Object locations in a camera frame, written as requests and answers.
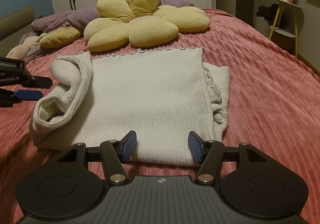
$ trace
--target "pink ribbed bedspread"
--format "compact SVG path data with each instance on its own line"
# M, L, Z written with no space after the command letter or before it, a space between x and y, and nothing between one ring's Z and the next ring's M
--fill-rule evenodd
M320 223L320 79L302 62L281 50L244 22L217 10L206 10L210 29L201 34L179 34L159 47L204 48L204 61L231 68L229 125L223 142L237 146L249 142L266 152L307 182L309 198L302 217ZM85 50L83 39L57 52L76 54ZM130 45L113 53L133 52ZM51 76L54 54L28 64L34 75ZM35 103L26 101L0 109L0 223L15 223L23 215L15 200L17 182L49 159L54 152L35 148L28 123ZM148 163L124 166L130 177L140 175L185 175L196 169ZM222 175L234 170L223 166ZM103 176L99 163L91 171Z

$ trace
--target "white ribbed sweater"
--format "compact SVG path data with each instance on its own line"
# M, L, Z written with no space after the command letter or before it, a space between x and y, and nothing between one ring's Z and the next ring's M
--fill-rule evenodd
M204 68L202 48L90 62L90 54L81 53L57 56L52 63L51 72L61 83L35 107L30 132L37 147L99 146L135 130L138 144L132 160L190 166L190 131L205 140L221 140L227 126L229 68Z

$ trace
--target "flower-shaped cushion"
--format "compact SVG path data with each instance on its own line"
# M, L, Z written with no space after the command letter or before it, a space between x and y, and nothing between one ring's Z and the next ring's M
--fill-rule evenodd
M197 33L210 25L204 11L188 6L156 7L159 0L99 0L96 8L102 18L91 21L84 40L91 52L109 51L130 42L138 48L165 44L179 32Z

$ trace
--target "pillow petal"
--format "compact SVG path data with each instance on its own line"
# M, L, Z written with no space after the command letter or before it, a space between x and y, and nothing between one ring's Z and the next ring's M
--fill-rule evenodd
M152 12L157 7L159 0L129 0L131 10L136 17L152 15Z
M117 18L126 23L136 18L125 0L99 0L96 8L105 18Z
M46 48L61 48L81 36L82 31L72 26L65 26L44 35L40 40L40 46Z
M129 41L134 47L147 48L172 41L178 34L178 27L173 23L152 17L140 20L132 26Z
M130 24L120 23L97 32L90 38L88 50L91 52L102 52L121 47L129 41L131 27Z
M184 6L184 7L180 7L178 8L179 11L188 11L188 12L197 12L199 14L203 14L205 16L207 16L207 14L205 13L204 10L201 10L200 8L194 7L194 6Z
M181 33L197 33L210 26L209 18L197 12L171 12L160 19L175 24Z
M97 18L92 20L88 25L85 27L83 32L84 41L88 43L92 35L96 34L97 32L108 28L110 26L123 23L122 20L117 18Z
M168 14L168 13L171 13L171 12L174 12L174 11L177 11L177 10L179 10L179 8L177 8L175 6L172 6L172 5L161 5L161 6L158 6L152 12L152 15L153 16L157 16L157 17L162 17L165 14Z

